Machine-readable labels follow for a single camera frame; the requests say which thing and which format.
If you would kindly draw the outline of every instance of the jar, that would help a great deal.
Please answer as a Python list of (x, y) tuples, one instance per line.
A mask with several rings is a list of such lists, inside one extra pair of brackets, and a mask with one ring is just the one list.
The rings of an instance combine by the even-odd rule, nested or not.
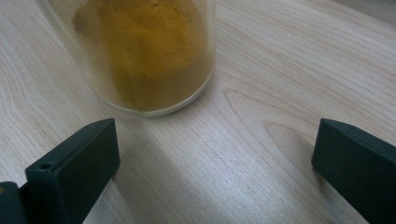
[(215, 0), (36, 0), (93, 91), (142, 116), (194, 100), (216, 58)]

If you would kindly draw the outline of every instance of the wooden surface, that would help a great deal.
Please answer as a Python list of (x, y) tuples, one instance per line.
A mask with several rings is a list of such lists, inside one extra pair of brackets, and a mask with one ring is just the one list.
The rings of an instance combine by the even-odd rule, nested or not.
[(33, 0), (0, 2), (0, 181), (115, 118), (121, 167), (85, 223), (365, 223), (312, 170), (320, 118), (396, 145), (396, 3), (219, 0), (206, 91), (138, 118), (86, 87)]

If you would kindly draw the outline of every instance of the clear container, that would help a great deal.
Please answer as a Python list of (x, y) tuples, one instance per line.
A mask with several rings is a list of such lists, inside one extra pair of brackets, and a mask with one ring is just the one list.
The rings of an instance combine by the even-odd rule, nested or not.
[(142, 116), (194, 100), (216, 58), (216, 0), (36, 0), (94, 92)]

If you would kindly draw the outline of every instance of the light wood tabletop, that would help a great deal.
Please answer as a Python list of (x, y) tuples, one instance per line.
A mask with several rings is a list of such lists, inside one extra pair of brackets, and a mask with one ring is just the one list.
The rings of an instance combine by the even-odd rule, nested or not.
[(121, 165), (85, 223), (366, 223), (311, 165), (321, 118), (396, 145), (396, 2), (218, 0), (213, 78), (140, 118), (87, 87), (34, 0), (0, 2), (0, 182), (115, 118)]

